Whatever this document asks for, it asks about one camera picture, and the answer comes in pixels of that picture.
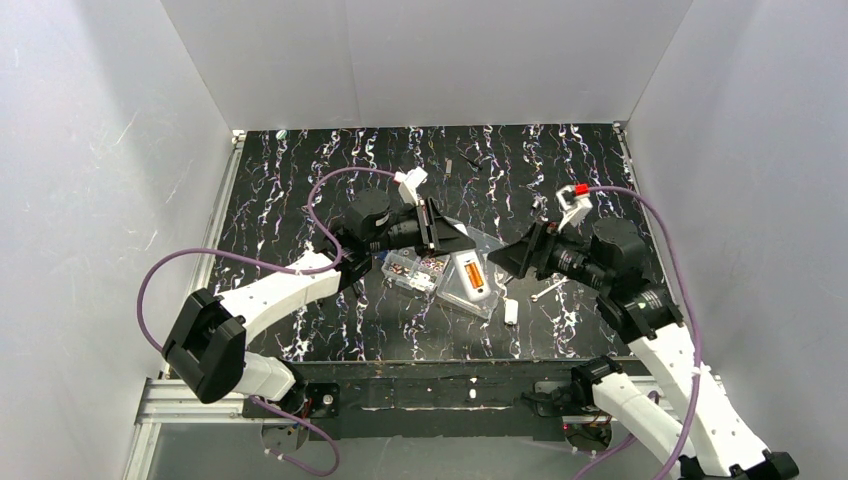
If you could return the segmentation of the white battery cover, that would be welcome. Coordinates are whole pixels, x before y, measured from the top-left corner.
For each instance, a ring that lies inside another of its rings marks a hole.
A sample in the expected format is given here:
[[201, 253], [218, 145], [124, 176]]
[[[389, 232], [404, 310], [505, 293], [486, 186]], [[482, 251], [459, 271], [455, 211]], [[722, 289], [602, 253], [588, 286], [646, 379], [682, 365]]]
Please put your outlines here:
[[514, 326], [518, 323], [518, 301], [507, 298], [504, 300], [504, 324]]

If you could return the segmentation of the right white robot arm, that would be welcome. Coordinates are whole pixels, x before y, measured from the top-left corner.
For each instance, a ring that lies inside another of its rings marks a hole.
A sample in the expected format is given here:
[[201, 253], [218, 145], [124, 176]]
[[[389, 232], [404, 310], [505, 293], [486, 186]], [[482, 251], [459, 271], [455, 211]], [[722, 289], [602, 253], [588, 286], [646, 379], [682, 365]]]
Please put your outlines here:
[[594, 222], [584, 241], [577, 230], [537, 222], [517, 242], [488, 260], [522, 278], [553, 274], [596, 292], [601, 318], [654, 377], [673, 408], [646, 398], [608, 357], [573, 368], [571, 398], [618, 419], [674, 479], [795, 479], [787, 452], [770, 449], [737, 414], [697, 356], [680, 308], [662, 284], [644, 275], [648, 249], [637, 228], [617, 217]]

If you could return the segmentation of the white remote control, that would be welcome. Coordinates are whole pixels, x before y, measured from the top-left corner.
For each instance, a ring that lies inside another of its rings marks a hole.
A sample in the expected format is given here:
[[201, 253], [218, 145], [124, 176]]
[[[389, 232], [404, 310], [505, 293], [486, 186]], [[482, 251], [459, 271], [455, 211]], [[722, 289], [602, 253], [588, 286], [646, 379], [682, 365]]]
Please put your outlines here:
[[454, 252], [451, 254], [451, 261], [469, 301], [479, 302], [490, 296], [491, 288], [475, 250]]

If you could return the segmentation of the orange battery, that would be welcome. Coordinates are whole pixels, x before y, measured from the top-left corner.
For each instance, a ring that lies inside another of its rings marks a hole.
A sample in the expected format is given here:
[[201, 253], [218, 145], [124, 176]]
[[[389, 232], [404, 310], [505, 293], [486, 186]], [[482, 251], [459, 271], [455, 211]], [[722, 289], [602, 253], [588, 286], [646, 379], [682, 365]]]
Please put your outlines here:
[[479, 263], [470, 262], [466, 265], [466, 270], [468, 272], [468, 277], [469, 281], [471, 282], [472, 288], [475, 290], [482, 290], [485, 285], [485, 280]]
[[483, 280], [480, 275], [479, 267], [476, 262], [469, 262], [465, 265], [467, 278], [472, 289], [480, 289], [483, 285]]

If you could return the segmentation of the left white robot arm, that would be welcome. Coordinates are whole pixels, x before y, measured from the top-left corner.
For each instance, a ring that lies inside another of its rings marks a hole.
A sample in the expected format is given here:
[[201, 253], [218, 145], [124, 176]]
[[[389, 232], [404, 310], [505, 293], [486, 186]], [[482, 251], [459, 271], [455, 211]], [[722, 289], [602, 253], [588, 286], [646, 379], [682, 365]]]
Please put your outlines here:
[[214, 295], [200, 289], [185, 300], [162, 355], [196, 398], [210, 404], [230, 393], [280, 401], [297, 384], [282, 360], [248, 351], [260, 333], [293, 312], [352, 286], [373, 266], [377, 253], [411, 249], [420, 257], [473, 251], [474, 241], [430, 198], [401, 208], [387, 193], [364, 190], [354, 197], [327, 242], [308, 250], [284, 273]]

